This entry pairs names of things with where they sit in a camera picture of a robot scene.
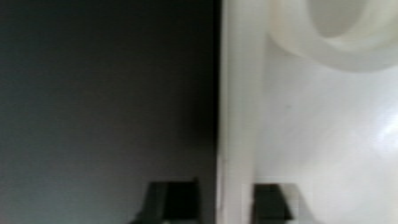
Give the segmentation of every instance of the dark gray background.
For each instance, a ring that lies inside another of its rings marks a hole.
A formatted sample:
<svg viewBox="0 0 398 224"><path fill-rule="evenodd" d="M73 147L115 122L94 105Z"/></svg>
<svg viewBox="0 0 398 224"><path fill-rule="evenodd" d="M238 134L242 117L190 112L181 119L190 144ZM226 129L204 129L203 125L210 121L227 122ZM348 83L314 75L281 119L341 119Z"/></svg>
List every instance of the dark gray background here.
<svg viewBox="0 0 398 224"><path fill-rule="evenodd" d="M213 0L0 2L0 223L126 224L146 184L215 198Z"/></svg>

